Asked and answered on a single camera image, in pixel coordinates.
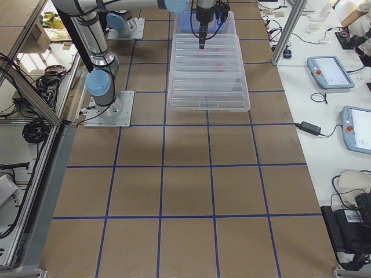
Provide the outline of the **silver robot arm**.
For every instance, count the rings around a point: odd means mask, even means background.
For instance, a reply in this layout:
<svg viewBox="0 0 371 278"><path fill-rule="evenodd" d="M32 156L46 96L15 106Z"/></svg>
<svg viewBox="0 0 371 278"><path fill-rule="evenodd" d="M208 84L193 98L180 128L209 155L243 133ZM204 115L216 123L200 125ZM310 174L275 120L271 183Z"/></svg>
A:
<svg viewBox="0 0 371 278"><path fill-rule="evenodd" d="M106 20L110 28L119 32L133 32L137 28L137 24L130 10L109 12L106 15Z"/></svg>
<svg viewBox="0 0 371 278"><path fill-rule="evenodd" d="M118 58L107 47L97 12L114 13L132 9L159 9L180 14L186 11L189 1L52 1L55 8L70 18L76 18L76 28L81 33L85 50L90 54L92 71L85 79L88 92L93 97L97 109L106 111L114 104L118 93L115 92L115 79L119 69ZM230 6L223 1L197 1L195 10L199 22L199 49L204 49L207 40L213 38L226 21ZM220 20L217 31L207 38L208 25L215 19Z"/></svg>

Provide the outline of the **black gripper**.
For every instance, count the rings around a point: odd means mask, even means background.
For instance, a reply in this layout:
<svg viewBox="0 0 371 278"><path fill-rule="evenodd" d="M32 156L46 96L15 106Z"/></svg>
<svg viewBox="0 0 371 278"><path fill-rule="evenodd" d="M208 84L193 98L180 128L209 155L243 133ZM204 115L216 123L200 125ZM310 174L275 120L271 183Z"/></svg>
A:
<svg viewBox="0 0 371 278"><path fill-rule="evenodd" d="M216 0L198 0L196 6L196 20L199 22L199 49L205 48L209 23L217 20L222 25L228 17L230 6L228 3Z"/></svg>

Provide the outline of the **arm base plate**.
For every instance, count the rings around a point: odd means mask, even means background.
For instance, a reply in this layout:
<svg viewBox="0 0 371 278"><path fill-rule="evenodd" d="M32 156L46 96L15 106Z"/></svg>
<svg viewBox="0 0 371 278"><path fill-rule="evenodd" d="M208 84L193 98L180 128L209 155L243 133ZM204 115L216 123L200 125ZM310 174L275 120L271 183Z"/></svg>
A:
<svg viewBox="0 0 371 278"><path fill-rule="evenodd" d="M100 114L105 108L97 106L91 97L88 108L83 110L83 115L86 116L83 125L87 128L130 127L133 102L134 91L119 91L115 102Z"/></svg>
<svg viewBox="0 0 371 278"><path fill-rule="evenodd" d="M108 40L141 40L144 33L145 18L131 18L125 23L124 29L111 28L108 32Z"/></svg>

